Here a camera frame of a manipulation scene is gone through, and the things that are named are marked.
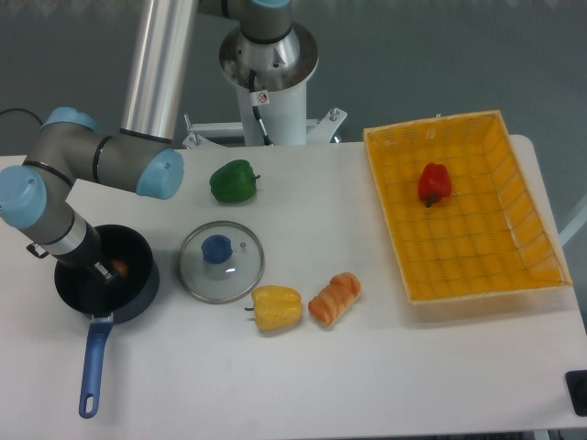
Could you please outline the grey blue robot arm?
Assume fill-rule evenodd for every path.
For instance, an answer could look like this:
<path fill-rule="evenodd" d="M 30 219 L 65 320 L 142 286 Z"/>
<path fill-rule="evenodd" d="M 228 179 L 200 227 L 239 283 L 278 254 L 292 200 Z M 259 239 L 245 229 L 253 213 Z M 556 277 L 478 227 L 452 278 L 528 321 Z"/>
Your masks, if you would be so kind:
<path fill-rule="evenodd" d="M 1 217 L 31 242 L 39 257 L 117 276 L 96 230 L 68 204 L 78 180 L 166 200 L 183 181 L 183 158 L 172 137 L 185 63 L 198 12 L 239 22 L 247 42 L 272 47 L 294 33 L 287 1 L 148 1 L 142 7 L 121 127 L 99 133 L 87 114 L 54 110 L 26 159 L 1 173 Z"/>

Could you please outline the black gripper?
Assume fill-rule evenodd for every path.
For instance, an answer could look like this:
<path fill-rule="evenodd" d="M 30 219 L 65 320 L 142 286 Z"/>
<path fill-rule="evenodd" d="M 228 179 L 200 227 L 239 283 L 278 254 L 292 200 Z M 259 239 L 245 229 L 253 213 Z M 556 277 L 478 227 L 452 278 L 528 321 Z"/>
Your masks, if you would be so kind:
<path fill-rule="evenodd" d="M 71 230 L 67 236 L 56 243 L 46 245 L 30 243 L 26 246 L 26 250 L 38 259 L 52 255 L 67 267 L 83 268 L 94 265 L 94 272 L 102 280 L 110 281 L 116 275 L 116 270 L 111 261 L 98 260 L 100 246 L 99 234 L 91 226 L 86 226 L 82 234 Z"/>

